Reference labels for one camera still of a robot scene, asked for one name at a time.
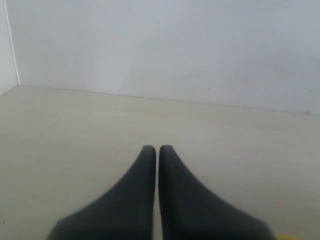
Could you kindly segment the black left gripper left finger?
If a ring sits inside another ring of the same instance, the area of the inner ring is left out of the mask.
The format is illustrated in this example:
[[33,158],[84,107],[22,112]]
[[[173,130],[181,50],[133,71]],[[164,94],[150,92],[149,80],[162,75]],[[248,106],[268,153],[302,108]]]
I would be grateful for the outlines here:
[[49,240],[151,240],[156,150],[142,147],[125,175],[105,194],[59,220]]

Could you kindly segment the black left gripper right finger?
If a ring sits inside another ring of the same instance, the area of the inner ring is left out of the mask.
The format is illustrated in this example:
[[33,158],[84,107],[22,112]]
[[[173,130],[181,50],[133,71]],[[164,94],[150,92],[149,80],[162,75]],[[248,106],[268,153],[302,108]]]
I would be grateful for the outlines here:
[[202,184],[171,145],[159,150],[158,197],[165,240],[273,240],[261,220]]

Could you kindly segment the yellow sleeved forearm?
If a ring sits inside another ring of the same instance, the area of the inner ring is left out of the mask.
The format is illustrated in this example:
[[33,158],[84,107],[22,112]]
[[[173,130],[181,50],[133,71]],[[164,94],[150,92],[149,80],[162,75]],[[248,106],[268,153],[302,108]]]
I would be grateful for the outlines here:
[[276,234],[275,239],[276,240],[297,240],[296,238],[289,235],[285,235],[285,234]]

